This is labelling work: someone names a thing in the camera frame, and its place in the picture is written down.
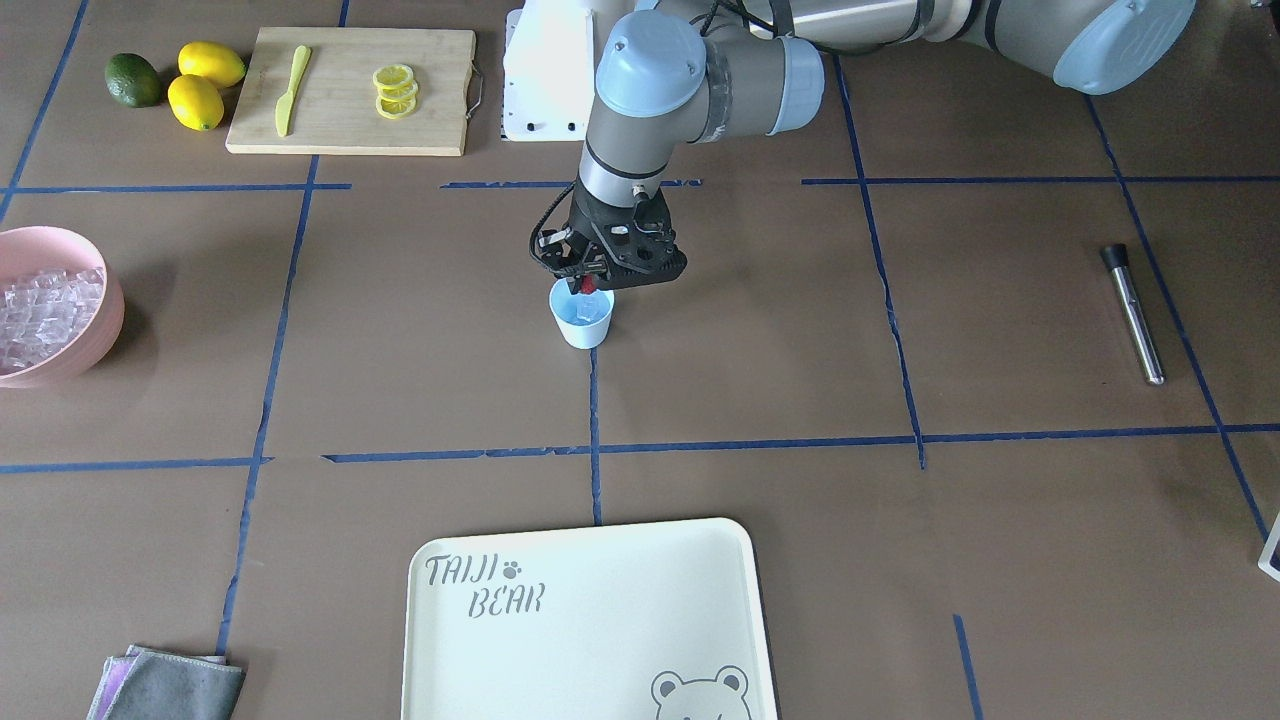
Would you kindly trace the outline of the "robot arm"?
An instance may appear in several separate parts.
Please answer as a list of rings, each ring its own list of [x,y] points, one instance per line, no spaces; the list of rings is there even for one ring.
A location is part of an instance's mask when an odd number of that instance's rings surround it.
[[[1087,95],[1115,92],[1179,40],[1193,1],[636,1],[595,36],[582,151],[531,259],[571,293],[675,281],[687,259],[660,182],[681,143],[806,126],[824,55],[963,41]]]

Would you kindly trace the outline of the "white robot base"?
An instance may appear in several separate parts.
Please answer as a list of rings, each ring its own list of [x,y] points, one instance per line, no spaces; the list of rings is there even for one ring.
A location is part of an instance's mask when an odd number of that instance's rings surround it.
[[[502,135],[580,142],[595,97],[596,13],[589,1],[526,1],[506,17]]]

